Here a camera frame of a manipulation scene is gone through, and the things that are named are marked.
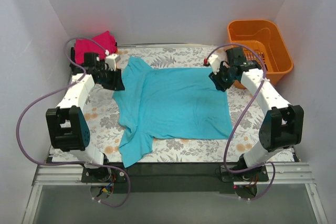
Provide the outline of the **teal t shirt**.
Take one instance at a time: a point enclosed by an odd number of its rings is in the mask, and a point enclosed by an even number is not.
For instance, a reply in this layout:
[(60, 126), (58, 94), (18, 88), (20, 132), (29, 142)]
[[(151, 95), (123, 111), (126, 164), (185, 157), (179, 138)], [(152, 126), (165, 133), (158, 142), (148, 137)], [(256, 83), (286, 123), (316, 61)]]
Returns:
[(122, 72), (125, 90), (113, 99), (124, 127), (119, 152), (125, 167), (153, 151), (154, 139), (225, 140), (233, 126), (227, 94), (209, 68), (154, 69), (130, 57)]

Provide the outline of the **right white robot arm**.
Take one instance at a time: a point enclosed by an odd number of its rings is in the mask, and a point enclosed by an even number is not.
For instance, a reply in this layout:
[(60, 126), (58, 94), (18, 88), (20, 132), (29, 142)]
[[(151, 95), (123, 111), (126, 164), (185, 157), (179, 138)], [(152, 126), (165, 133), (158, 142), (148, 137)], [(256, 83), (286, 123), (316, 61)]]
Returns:
[(212, 69), (209, 78), (215, 88), (227, 91), (238, 81), (252, 94), (247, 106), (257, 102), (264, 114), (258, 142), (239, 158), (236, 166), (225, 167), (229, 173), (248, 181), (275, 154), (301, 143), (304, 110), (277, 92), (266, 77), (266, 65), (258, 53), (238, 43), (224, 44), (223, 47), (228, 48), (225, 58), (211, 51), (203, 62)]

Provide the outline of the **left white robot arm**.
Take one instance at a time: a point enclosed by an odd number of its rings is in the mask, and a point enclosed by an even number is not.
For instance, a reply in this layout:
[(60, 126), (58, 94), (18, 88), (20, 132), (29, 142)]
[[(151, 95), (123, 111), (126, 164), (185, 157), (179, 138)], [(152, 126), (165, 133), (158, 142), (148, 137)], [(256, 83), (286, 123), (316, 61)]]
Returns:
[(119, 60), (118, 54), (110, 54), (101, 60), (97, 53), (85, 53), (82, 64), (71, 64), (71, 87), (61, 102), (46, 112), (52, 147), (74, 155), (85, 163), (86, 168), (94, 168), (93, 164), (98, 164), (93, 175), (100, 182), (108, 181), (112, 170), (104, 164), (105, 155), (90, 143), (90, 130), (82, 110), (96, 84), (107, 90), (125, 90), (121, 69), (117, 67)]

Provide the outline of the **black folded t shirt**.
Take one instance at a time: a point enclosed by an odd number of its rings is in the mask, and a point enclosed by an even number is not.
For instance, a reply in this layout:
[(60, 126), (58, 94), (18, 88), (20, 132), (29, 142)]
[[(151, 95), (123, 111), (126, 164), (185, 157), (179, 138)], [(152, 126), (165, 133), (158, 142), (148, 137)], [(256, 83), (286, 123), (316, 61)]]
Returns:
[(74, 47), (70, 48), (70, 59), (71, 59), (71, 62), (70, 62), (69, 67), (71, 68), (71, 71), (75, 73), (83, 73), (83, 70), (81, 69), (81, 65), (76, 63)]

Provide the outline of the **pink folded t shirt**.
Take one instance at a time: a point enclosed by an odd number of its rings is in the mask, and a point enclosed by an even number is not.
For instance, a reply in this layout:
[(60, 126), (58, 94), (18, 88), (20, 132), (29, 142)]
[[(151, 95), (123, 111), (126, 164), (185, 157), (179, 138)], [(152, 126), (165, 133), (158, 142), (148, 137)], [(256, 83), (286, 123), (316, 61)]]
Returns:
[(99, 55), (99, 59), (103, 60), (106, 56), (117, 53), (117, 42), (115, 37), (109, 31), (105, 31), (91, 40), (76, 39), (75, 42), (75, 62), (77, 64), (84, 63), (84, 53), (94, 52)]

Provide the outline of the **floral patterned table mat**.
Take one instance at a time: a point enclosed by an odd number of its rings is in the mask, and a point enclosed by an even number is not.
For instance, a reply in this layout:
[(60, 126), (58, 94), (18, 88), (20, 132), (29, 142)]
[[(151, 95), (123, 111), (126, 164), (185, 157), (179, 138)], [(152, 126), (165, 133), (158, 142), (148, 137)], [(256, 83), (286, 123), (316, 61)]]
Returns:
[[(212, 51), (211, 46), (196, 47), (124, 47), (119, 49), (119, 67), (125, 68), (130, 57), (141, 57), (152, 68), (201, 67), (203, 59)], [(119, 145), (123, 128), (119, 125), (119, 109), (112, 98), (112, 91), (95, 86), (83, 109), (88, 123), (91, 142), (104, 152), (109, 161), (120, 162)], [(247, 90), (231, 87), (227, 92), (232, 123), (252, 98)], [(258, 141), (259, 128), (264, 114), (254, 102), (235, 132), (227, 161), (235, 162), (242, 153), (250, 150)], [(153, 141), (153, 151), (142, 162), (222, 162), (225, 140), (168, 139)]]

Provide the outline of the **orange plastic basket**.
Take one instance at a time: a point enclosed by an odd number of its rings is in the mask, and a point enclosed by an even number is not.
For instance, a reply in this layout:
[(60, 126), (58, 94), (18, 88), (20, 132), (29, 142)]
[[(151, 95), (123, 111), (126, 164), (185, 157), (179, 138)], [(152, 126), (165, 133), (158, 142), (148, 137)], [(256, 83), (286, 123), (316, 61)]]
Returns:
[(264, 62), (267, 78), (276, 85), (293, 69), (292, 58), (277, 25), (265, 19), (234, 20), (227, 26), (228, 43), (243, 44)]

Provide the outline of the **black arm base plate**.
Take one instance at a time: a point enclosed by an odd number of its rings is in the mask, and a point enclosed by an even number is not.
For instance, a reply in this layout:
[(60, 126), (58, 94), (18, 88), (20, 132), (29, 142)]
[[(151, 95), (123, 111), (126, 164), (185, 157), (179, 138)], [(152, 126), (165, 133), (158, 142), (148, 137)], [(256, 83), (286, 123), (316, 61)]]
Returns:
[(219, 192), (233, 194), (234, 183), (254, 189), (257, 183), (269, 181), (265, 167), (240, 174), (229, 173), (223, 163), (137, 163), (122, 170), (113, 169), (107, 180), (100, 181), (92, 172), (83, 169), (81, 182), (103, 186), (113, 180), (115, 194), (132, 193), (181, 193)]

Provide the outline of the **aluminium frame rail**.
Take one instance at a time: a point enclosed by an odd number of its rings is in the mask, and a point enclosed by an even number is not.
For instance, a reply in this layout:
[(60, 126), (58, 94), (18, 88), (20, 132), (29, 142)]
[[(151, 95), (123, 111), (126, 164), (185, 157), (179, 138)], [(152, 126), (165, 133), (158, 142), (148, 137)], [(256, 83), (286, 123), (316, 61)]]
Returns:
[[(276, 162), (274, 184), (315, 184), (308, 163)], [(38, 167), (34, 182), (40, 185), (80, 185), (83, 168), (75, 165)]]

